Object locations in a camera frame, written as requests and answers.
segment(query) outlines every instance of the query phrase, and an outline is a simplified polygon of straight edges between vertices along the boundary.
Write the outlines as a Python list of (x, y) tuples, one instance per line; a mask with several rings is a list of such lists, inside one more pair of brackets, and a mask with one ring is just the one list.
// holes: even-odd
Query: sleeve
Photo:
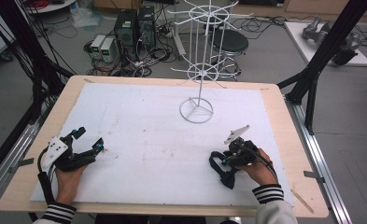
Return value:
[(253, 190), (261, 204), (256, 214), (257, 224), (297, 224), (291, 205), (284, 201), (280, 185), (264, 185)]
[(50, 203), (46, 213), (42, 218), (34, 222), (34, 224), (70, 224), (76, 208), (63, 203)]

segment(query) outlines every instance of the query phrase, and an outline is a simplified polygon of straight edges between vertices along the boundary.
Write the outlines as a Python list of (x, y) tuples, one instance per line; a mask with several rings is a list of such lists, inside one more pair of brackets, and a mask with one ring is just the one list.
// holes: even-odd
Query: striped cuff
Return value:
[(263, 185), (252, 191), (259, 203), (269, 203), (278, 200), (283, 201), (283, 190), (278, 184)]
[(42, 219), (51, 220), (62, 224), (70, 224), (76, 208), (63, 203), (50, 203)]

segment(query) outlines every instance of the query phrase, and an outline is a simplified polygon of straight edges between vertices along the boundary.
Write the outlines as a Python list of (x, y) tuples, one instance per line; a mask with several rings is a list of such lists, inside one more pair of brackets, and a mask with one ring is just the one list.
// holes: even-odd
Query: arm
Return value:
[(34, 224), (69, 224), (76, 213), (76, 208), (71, 206), (78, 194), (78, 184), (81, 175), (87, 166), (78, 168), (76, 171), (63, 172), (55, 170), (58, 180), (58, 196), (55, 203), (49, 204), (46, 213)]
[[(260, 154), (271, 164), (270, 157), (259, 148)], [(297, 223), (289, 203), (284, 201), (283, 190), (277, 184), (273, 174), (264, 163), (256, 159), (251, 165), (237, 167), (256, 181), (260, 186), (253, 191), (260, 206), (256, 214), (258, 224), (289, 224)]]

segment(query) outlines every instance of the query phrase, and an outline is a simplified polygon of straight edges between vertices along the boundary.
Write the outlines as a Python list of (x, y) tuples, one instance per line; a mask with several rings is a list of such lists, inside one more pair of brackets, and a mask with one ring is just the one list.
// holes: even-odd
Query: black stool seat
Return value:
[[(213, 46), (215, 49), (220, 49), (222, 34), (223, 30), (215, 31), (215, 37), (213, 41)], [(241, 35), (239, 32), (233, 30), (224, 31), (223, 44), (221, 47), (222, 51), (230, 52), (231, 54), (240, 54), (242, 52), (245, 52), (248, 46), (249, 41), (247, 41), (247, 38), (244, 35)]]

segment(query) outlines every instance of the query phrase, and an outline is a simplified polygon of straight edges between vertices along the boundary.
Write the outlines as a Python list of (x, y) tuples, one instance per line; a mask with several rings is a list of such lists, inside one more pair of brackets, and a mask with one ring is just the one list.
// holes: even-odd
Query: round stool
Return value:
[(222, 35), (223, 30), (216, 30), (214, 35), (209, 36), (209, 44), (212, 45), (213, 50), (220, 52), (220, 55), (214, 56), (218, 59), (212, 62), (212, 64), (215, 65), (223, 61), (223, 63), (219, 64), (219, 72), (224, 73), (220, 75), (220, 77), (233, 77), (236, 81), (236, 76), (241, 74), (241, 69), (238, 63), (233, 59), (233, 56), (245, 54), (249, 47), (249, 41), (247, 41), (244, 35), (237, 31), (224, 30), (223, 43), (221, 43)]

